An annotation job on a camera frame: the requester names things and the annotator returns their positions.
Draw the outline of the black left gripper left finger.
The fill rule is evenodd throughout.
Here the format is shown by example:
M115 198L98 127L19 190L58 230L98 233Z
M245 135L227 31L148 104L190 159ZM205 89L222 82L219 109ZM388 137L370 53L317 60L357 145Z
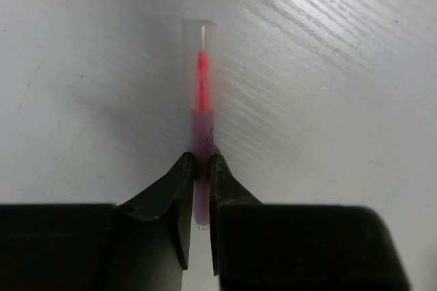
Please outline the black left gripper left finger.
M2 290L180 290L194 158L120 205L1 206Z

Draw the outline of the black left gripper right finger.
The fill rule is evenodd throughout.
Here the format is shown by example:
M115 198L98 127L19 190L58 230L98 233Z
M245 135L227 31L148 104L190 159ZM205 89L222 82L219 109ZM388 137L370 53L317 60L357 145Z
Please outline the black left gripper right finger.
M364 206L263 204L212 157L210 240L221 290L408 290L388 227Z

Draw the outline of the pink pen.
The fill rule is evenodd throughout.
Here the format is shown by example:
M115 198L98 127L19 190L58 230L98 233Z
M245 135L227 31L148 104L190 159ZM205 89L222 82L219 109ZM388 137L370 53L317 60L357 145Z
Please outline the pink pen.
M182 21L184 73L191 109L191 152L195 159L193 216L200 229L210 225L210 163L214 154L214 93L217 25Z

